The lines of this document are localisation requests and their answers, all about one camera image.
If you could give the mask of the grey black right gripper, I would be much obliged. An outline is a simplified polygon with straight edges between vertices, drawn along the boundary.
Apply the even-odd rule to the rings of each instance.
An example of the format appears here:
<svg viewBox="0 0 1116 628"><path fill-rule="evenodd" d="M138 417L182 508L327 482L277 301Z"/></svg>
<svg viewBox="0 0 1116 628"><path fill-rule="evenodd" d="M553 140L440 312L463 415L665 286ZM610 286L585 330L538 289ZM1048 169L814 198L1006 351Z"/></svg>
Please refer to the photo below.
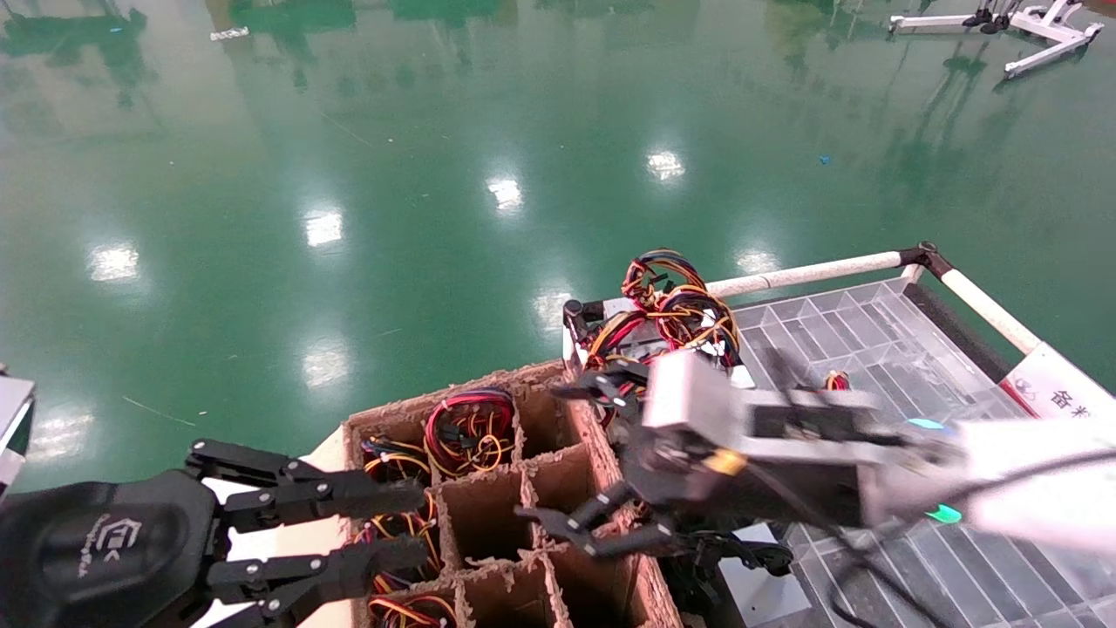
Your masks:
<svg viewBox="0 0 1116 628"><path fill-rule="evenodd" d="M679 554L679 510L849 528L881 520L872 503L881 403L869 392L738 388L698 354L670 352L651 366L606 363L551 394L594 403L609 421L637 421L622 462L626 482L570 513L514 506L514 516L593 559ZM631 503L650 506L650 523L599 537Z"/></svg>

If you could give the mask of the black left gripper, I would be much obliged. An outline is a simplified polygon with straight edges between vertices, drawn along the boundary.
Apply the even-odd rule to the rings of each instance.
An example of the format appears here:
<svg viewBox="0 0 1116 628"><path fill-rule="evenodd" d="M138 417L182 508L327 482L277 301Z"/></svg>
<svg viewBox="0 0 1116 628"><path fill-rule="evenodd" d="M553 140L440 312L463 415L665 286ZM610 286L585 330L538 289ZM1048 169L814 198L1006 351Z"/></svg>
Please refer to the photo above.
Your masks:
<svg viewBox="0 0 1116 628"><path fill-rule="evenodd" d="M368 597L375 576L427 558L422 541L402 537L220 562L231 529L411 512L424 505L424 487L217 439L198 439L185 470L4 497L4 627L192 627L215 601L246 607L214 627L296 627L323 605ZM206 479L250 489L234 494L230 482Z"/></svg>

